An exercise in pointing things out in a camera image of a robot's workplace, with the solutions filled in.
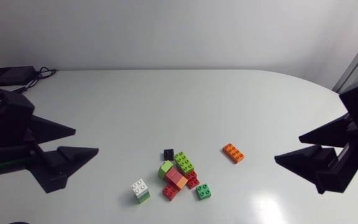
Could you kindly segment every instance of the table surface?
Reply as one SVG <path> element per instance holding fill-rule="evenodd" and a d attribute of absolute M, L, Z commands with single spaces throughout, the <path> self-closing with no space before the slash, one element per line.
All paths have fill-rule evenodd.
<path fill-rule="evenodd" d="M 358 173 L 344 194 L 277 165 L 275 155 L 309 146 L 298 136 L 346 110 L 314 83 L 256 70 L 58 72 L 25 96 L 37 116 L 76 129 L 42 144 L 98 147 L 67 187 L 46 194 L 23 170 L 0 176 L 0 224 L 43 223 L 358 223 Z M 222 147 L 246 158 L 233 164 Z M 183 189 L 172 202 L 157 177 L 164 149 L 183 151 L 211 198 Z M 138 204 L 142 178 L 151 197 Z"/>

